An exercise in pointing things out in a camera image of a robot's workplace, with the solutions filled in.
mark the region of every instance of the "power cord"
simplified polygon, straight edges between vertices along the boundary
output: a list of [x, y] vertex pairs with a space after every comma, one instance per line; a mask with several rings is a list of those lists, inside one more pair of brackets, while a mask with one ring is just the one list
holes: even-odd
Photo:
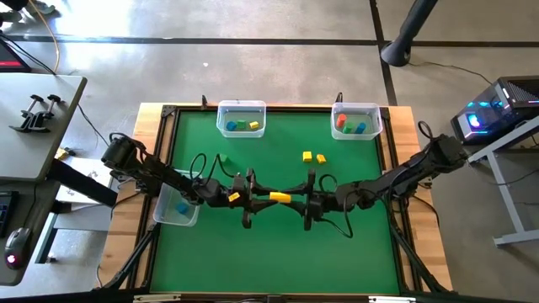
[[58, 66], [60, 66], [60, 47], [58, 46], [58, 41], [56, 41], [56, 37], [54, 36], [54, 34], [52, 33], [52, 29], [51, 27], [49, 26], [49, 24], [47, 23], [47, 21], [45, 20], [45, 17], [43, 17], [43, 14], [40, 12], [40, 10], [35, 6], [34, 4], [34, 0], [29, 0], [29, 3], [30, 5], [32, 6], [32, 8], [35, 10], [35, 12], [37, 13], [37, 15], [40, 17], [41, 21], [43, 22], [43, 24], [45, 25], [45, 27], [47, 28], [47, 30], [49, 31], [49, 34], [51, 35], [51, 38], [52, 38], [52, 41], [54, 42], [54, 47], [56, 49], [56, 63], [54, 65], [54, 68], [53, 68], [53, 73], [56, 74], [56, 72], [58, 71]]
[[83, 115], [83, 118], [86, 120], [86, 122], [88, 122], [88, 124], [90, 125], [90, 127], [92, 127], [93, 129], [93, 133], [96, 135], [96, 136], [99, 136], [101, 138], [101, 140], [103, 140], [104, 144], [106, 146], [109, 145], [109, 143], [105, 140], [105, 138], [103, 137], [103, 135], [101, 135], [101, 133], [99, 132], [99, 130], [97, 130], [95, 128], [95, 126], [93, 126], [93, 123], [92, 121], [90, 121], [90, 118], [86, 115], [86, 113], [84, 113], [84, 110], [83, 110], [83, 107], [81, 106], [81, 104], [77, 104], [77, 107], [78, 107], [78, 110], [81, 111], [81, 114]]
[[416, 67], [425, 66], [425, 65], [434, 65], [434, 66], [454, 68], [454, 69], [461, 70], [461, 71], [464, 71], [464, 72], [469, 72], [469, 73], [471, 73], [473, 75], [476, 75], [476, 76], [480, 76], [486, 83], [492, 84], [484, 75], [480, 74], [479, 72], [470, 71], [469, 69], [466, 69], [466, 68], [460, 67], [460, 66], [446, 65], [446, 64], [430, 62], [430, 61], [425, 61], [425, 62], [416, 63], [416, 64], [410, 62], [409, 65], [416, 66]]
[[516, 178], [515, 180], [511, 180], [511, 181], [505, 182], [505, 183], [495, 183], [495, 182], [487, 181], [487, 180], [485, 180], [482, 176], [479, 176], [478, 172], [476, 171], [477, 169], [476, 169], [474, 166], [472, 166], [470, 163], [468, 163], [468, 166], [472, 169], [472, 171], [476, 174], [476, 176], [478, 176], [479, 179], [481, 179], [481, 181], [483, 181], [483, 182], [485, 182], [485, 183], [488, 183], [488, 184], [490, 184], [490, 185], [497, 185], [497, 186], [501, 186], [501, 185], [509, 185], [509, 184], [517, 183], [517, 182], [519, 182], [519, 181], [524, 180], [525, 178], [530, 177], [532, 174], [539, 172], [539, 168], [536, 168], [536, 169], [532, 170], [531, 172], [529, 172], [529, 173], [527, 173], [527, 174], [524, 174], [523, 176], [520, 176], [520, 177]]
[[329, 219], [325, 219], [325, 218], [320, 219], [320, 222], [326, 222], [326, 223], [331, 224], [331, 226], [335, 227], [335, 229], [338, 232], [340, 232], [341, 235], [349, 239], [354, 237], [354, 231], [352, 230], [352, 225], [350, 224], [350, 218], [348, 217], [348, 210], [346, 209], [346, 205], [347, 205], [348, 197], [353, 193], [354, 192], [351, 191], [346, 195], [346, 198], [344, 198], [344, 205], [343, 205], [344, 221], [346, 221], [346, 226], [348, 227], [348, 233], [344, 232], [339, 226], [337, 226], [337, 224], [335, 224], [335, 222]]

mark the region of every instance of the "desk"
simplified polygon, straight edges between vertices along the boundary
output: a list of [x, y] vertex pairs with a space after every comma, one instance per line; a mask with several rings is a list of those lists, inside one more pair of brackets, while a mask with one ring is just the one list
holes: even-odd
[[[20, 193], [14, 202], [16, 207], [8, 223], [7, 236], [0, 239], [0, 285], [18, 284], [26, 270], [26, 266], [18, 270], [9, 269], [3, 261], [8, 236], [26, 223], [25, 227], [32, 230], [29, 239], [31, 255], [55, 201], [60, 186], [58, 182], [102, 203], [112, 205], [115, 202], [114, 191], [54, 159], [86, 82], [86, 78], [80, 76], [0, 73], [0, 156], [3, 159], [0, 190]], [[63, 101], [54, 104], [52, 119], [43, 125], [49, 132], [23, 133], [9, 128], [10, 125], [23, 124], [21, 110], [29, 107], [30, 95], [33, 94], [44, 102], [36, 103], [30, 111], [32, 114], [46, 111], [51, 104], [47, 97], [52, 94]]]
[[[327, 105], [297, 105], [294, 108], [320, 108], [326, 109]], [[414, 119], [412, 116], [411, 108], [408, 107], [391, 107], [385, 109], [391, 116], [388, 122], [392, 128], [392, 136], [389, 140], [386, 135], [380, 137], [381, 147], [383, 150], [383, 160], [386, 167], [391, 167], [391, 158], [389, 157], [389, 149], [391, 144], [387, 144], [392, 141], [395, 142], [397, 151], [397, 157], [400, 162], [404, 162], [409, 159], [414, 153], [419, 151], [419, 143], [417, 134], [415, 132]], [[149, 151], [156, 147], [157, 129], [160, 127], [160, 118], [163, 113], [163, 104], [142, 104], [139, 115], [136, 122], [134, 131], [134, 138], [142, 141]], [[158, 150], [161, 158], [166, 161], [167, 157], [172, 156], [172, 152], [169, 152], [171, 139], [170, 135], [173, 133], [174, 121], [168, 119], [161, 124], [162, 128], [162, 144], [158, 145]], [[119, 199], [132, 194], [133, 188], [125, 188], [119, 193]], [[420, 190], [417, 195], [427, 201], [431, 201], [430, 193], [427, 190]], [[111, 222], [109, 229], [109, 236], [105, 243], [104, 254], [100, 265], [99, 275], [105, 282], [110, 280], [121, 265], [131, 254], [132, 248], [135, 246], [137, 234], [140, 233], [138, 226], [141, 220], [141, 214], [143, 213], [143, 197], [137, 197], [133, 200], [119, 205], [115, 209], [115, 215]], [[150, 207], [149, 218], [147, 218], [147, 225], [152, 224], [152, 207], [151, 204], [147, 204]], [[451, 281], [446, 266], [446, 259], [441, 245], [440, 233], [436, 225], [435, 216], [430, 210], [420, 203], [414, 203], [411, 201], [409, 207], [409, 219], [411, 221], [412, 231], [416, 251], [419, 256], [424, 260], [429, 270], [436, 276], [436, 278], [446, 287], [451, 287]], [[261, 220], [257, 216], [253, 219], [253, 228], [257, 226], [257, 220]], [[241, 224], [237, 223], [238, 228], [242, 228]], [[413, 288], [412, 274], [408, 265], [408, 260], [405, 255], [401, 253], [404, 267], [404, 280]], [[147, 270], [147, 251], [141, 258], [136, 277], [131, 280], [130, 285], [140, 286], [143, 283], [145, 273]]]

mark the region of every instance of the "yellow block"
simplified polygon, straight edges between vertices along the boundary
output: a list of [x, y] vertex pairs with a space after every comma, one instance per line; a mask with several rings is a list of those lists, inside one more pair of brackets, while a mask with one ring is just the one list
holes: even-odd
[[239, 198], [238, 193], [234, 193], [228, 196], [228, 202], [232, 203], [235, 199]]
[[303, 161], [310, 162], [312, 160], [312, 153], [310, 151], [303, 152]]
[[317, 154], [317, 160], [318, 163], [324, 164], [326, 162], [326, 157], [324, 157], [323, 154]]
[[275, 201], [280, 203], [290, 203], [292, 201], [292, 196], [280, 192], [270, 192], [269, 199], [274, 199]]

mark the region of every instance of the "computer tower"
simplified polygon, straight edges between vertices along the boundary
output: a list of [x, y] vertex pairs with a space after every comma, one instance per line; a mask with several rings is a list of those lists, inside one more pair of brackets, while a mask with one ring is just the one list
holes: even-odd
[[538, 114], [539, 76], [500, 77], [468, 102], [451, 125], [462, 144], [483, 145]]

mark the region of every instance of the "black pole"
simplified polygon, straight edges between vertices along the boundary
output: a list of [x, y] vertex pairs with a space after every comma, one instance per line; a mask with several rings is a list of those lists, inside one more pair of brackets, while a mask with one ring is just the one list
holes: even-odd
[[60, 160], [52, 160], [47, 177], [60, 181], [68, 188], [78, 191], [103, 205], [112, 207], [116, 204], [117, 193], [114, 190], [81, 174]]
[[405, 66], [410, 62], [412, 41], [437, 2], [438, 0], [415, 0], [401, 26], [398, 37], [382, 49], [380, 54], [382, 60], [391, 66]]

